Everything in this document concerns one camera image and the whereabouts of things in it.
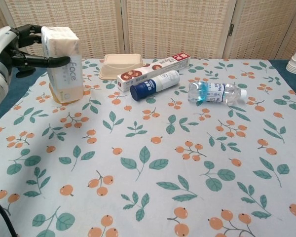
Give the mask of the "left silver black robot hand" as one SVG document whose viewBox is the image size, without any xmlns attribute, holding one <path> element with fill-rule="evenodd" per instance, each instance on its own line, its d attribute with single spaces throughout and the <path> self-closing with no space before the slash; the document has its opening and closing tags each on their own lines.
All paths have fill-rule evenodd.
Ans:
<svg viewBox="0 0 296 237">
<path fill-rule="evenodd" d="M 7 80 L 12 69 L 17 68 L 17 78 L 32 75 L 36 68 L 58 68 L 70 62 L 69 56 L 58 58 L 31 55 L 20 48 L 41 44 L 41 26 L 23 25 L 17 28 L 6 26 L 0 29 L 0 74 Z"/>
</svg>

